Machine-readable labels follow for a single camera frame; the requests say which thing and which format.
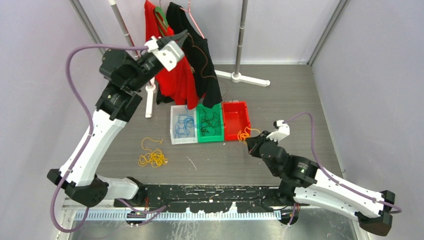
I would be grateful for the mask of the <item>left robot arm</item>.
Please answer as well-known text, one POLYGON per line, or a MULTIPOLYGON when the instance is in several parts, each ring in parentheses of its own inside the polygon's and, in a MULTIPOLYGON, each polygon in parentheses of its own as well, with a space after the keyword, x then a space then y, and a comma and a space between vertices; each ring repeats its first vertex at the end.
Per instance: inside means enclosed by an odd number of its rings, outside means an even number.
POLYGON ((142 206, 146 187, 133 177, 110 178, 97 174, 98 166, 118 133, 130 121, 142 97, 139 91, 160 71, 173 70, 184 57, 183 43, 188 31, 165 37, 151 37, 144 46, 94 44, 104 48, 100 73, 108 81, 90 112, 65 70, 71 90, 88 117, 88 128, 70 158, 60 168, 51 169, 47 178, 73 201, 88 208, 104 200, 117 206, 142 206))

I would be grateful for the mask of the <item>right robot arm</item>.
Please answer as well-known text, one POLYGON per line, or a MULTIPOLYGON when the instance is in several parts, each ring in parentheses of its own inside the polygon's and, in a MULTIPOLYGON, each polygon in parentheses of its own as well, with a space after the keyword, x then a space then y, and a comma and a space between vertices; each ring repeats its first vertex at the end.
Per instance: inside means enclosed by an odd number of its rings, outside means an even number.
POLYGON ((263 131, 246 139, 248 153, 260 158, 281 182, 271 196, 283 205, 317 206, 358 222, 371 234, 385 237, 392 228, 390 211, 396 195, 373 191, 338 177, 316 162, 289 154, 263 131))

